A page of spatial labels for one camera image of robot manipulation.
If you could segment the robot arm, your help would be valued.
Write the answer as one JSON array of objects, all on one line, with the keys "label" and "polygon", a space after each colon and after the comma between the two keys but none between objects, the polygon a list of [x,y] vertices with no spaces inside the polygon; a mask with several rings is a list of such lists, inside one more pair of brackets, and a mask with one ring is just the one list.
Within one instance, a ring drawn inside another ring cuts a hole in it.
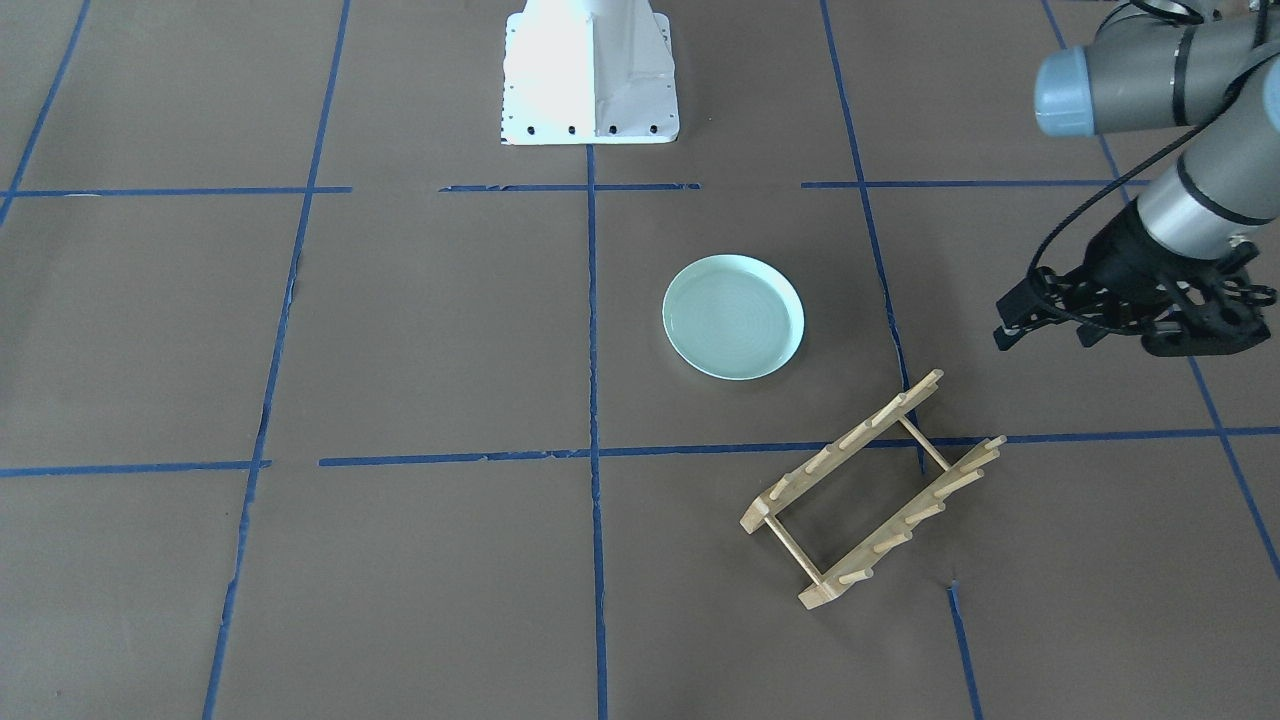
[{"label": "robot arm", "polygon": [[1053,137],[1180,128],[1172,165],[1057,273],[1042,242],[998,302],[996,346],[1071,323],[1091,347],[1137,337],[1158,357],[1221,356],[1270,337],[1277,291],[1247,265],[1277,219],[1277,12],[1222,19],[1215,1],[1125,1],[1092,42],[1044,59],[1039,129]]}]

